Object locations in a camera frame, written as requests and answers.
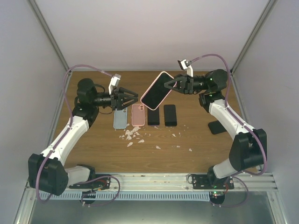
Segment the pink phone case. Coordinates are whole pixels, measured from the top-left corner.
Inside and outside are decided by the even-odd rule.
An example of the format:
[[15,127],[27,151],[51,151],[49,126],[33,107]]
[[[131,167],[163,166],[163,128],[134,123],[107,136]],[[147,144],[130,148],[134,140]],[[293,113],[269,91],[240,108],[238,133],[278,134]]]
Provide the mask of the pink phone case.
[[143,126],[145,124],[145,109],[143,104],[133,104],[131,109],[132,126]]

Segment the black phone from blue case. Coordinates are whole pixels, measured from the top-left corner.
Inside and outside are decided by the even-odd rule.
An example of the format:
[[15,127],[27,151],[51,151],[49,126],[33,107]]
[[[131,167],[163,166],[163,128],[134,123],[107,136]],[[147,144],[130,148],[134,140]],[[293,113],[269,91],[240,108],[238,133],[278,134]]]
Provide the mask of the black phone from blue case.
[[177,114],[175,105],[164,105],[164,123],[167,127],[177,126]]

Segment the purple black phone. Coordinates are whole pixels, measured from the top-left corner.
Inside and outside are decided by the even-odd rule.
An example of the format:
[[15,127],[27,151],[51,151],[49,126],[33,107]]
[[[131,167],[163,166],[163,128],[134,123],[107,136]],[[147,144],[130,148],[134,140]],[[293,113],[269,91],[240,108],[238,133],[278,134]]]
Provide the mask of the purple black phone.
[[148,125],[149,126],[160,125],[159,108],[157,108],[155,110],[148,109],[147,116],[148,116]]

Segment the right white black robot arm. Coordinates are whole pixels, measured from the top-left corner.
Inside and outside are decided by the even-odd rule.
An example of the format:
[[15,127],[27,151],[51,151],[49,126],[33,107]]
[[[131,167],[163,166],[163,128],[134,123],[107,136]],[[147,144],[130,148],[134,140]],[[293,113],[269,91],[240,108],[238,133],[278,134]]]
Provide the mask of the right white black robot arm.
[[217,120],[209,123],[214,134],[228,132],[233,140],[228,158],[207,172],[207,184],[219,188],[228,177],[247,172],[249,168],[263,166],[266,170],[267,134],[245,122],[228,104],[222,90],[226,88],[229,76],[217,69],[204,76],[177,75],[164,83],[164,87],[182,94],[199,94],[199,104]]

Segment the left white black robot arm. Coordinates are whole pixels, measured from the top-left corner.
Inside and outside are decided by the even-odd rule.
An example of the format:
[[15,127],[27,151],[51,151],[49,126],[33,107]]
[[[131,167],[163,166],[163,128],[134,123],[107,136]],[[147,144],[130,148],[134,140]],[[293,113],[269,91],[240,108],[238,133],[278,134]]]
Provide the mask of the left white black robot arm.
[[40,191],[59,196],[74,184],[90,189],[96,184],[94,169],[87,165],[64,168],[66,159],[78,140],[94,124],[100,108],[121,111],[138,101],[138,94],[118,87],[120,76],[114,75],[108,91],[98,92],[98,84],[84,78],[78,82],[77,96],[70,118],[56,139],[40,154],[28,159],[29,185]]

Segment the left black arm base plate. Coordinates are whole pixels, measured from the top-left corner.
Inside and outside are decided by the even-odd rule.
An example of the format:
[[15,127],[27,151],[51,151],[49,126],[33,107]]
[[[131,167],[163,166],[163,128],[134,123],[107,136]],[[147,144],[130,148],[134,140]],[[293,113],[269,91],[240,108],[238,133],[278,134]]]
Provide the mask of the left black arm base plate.
[[105,190],[110,188],[110,175],[108,174],[95,174],[93,177],[89,177],[89,181],[99,178],[93,182],[90,183],[82,183],[82,184],[73,184],[70,185],[68,188],[70,189],[86,189],[91,191],[97,191],[97,190]]

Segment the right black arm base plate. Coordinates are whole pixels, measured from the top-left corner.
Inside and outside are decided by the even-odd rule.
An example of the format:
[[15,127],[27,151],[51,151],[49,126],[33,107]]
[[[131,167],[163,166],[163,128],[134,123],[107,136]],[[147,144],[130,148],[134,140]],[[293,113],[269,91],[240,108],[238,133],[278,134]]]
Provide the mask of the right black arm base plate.
[[212,174],[188,174],[186,180],[192,185],[193,189],[211,189],[211,190],[227,190],[234,189],[232,178],[228,177],[221,179],[216,178]]

